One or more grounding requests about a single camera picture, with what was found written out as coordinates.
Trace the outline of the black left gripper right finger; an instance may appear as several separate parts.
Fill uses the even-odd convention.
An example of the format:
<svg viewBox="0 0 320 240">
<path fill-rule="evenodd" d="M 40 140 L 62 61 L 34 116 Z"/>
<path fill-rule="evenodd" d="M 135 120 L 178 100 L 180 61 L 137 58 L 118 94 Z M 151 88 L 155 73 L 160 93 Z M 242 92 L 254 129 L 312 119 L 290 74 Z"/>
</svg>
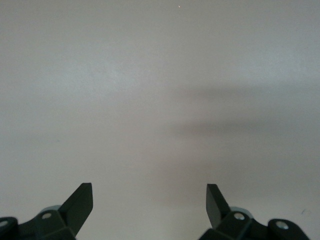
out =
<svg viewBox="0 0 320 240">
<path fill-rule="evenodd" d="M 268 228 L 240 207 L 230 207 L 216 184 L 206 186 L 206 212 L 211 228 L 201 240 L 267 240 Z"/>
</svg>

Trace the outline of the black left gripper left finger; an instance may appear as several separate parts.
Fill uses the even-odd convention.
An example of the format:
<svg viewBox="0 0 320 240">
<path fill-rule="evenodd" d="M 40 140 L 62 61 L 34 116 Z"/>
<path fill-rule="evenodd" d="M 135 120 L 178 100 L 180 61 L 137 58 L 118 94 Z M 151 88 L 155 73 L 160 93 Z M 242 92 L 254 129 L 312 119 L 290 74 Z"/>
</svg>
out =
<svg viewBox="0 0 320 240">
<path fill-rule="evenodd" d="M 93 210 L 91 183 L 82 183 L 57 209 L 47 209 L 18 226 L 20 240 L 75 240 Z"/>
</svg>

